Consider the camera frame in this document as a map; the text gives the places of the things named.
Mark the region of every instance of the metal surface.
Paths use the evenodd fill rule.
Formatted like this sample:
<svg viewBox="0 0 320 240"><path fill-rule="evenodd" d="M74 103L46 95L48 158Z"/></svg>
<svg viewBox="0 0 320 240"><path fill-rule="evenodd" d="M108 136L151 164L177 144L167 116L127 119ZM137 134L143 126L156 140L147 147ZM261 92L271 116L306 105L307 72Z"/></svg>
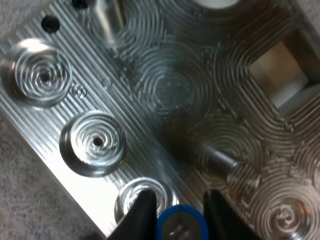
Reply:
<svg viewBox="0 0 320 240"><path fill-rule="evenodd" d="M206 189L219 188L266 239L320 236L320 95L314 67L320 47L295 2L243 0L206 9L191 0L124 0L125 25L115 44L106 42L91 11L58 0L1 43L0 111L106 236L117 225L119 193L146 177L199 210ZM54 34L41 27L46 15L60 22ZM297 31L307 54L294 51L300 37L290 36ZM23 47L26 39L49 51ZM276 108L249 68L281 41L299 59L311 88ZM102 112L101 131L100 120L85 124L84 116L94 110ZM89 138L77 138L77 127L69 129L74 119L83 119L76 125L84 124ZM105 122L115 124L112 131ZM117 164L103 159L112 165L103 174L89 174L87 167L78 172L91 177L75 173L65 160L80 163L88 156L61 155L65 129L83 140L71 141L68 154L77 152L75 146L92 154L103 137L118 136L122 143L108 151ZM228 164L218 178L208 169L210 150L239 163Z"/></svg>
<svg viewBox="0 0 320 240"><path fill-rule="evenodd" d="M60 153L66 164L85 177L103 177L118 167L127 153L127 135L109 115L91 111L62 130Z"/></svg>
<svg viewBox="0 0 320 240"><path fill-rule="evenodd" d="M114 207L114 215L117 222L128 213L139 193L143 190L152 190L155 193L158 216L167 208L179 204L176 193L170 187L152 178L140 177L129 182L120 191Z"/></svg>
<svg viewBox="0 0 320 240"><path fill-rule="evenodd" d="M88 5L104 32L106 42L117 44L117 34L125 27L120 0L88 0Z"/></svg>

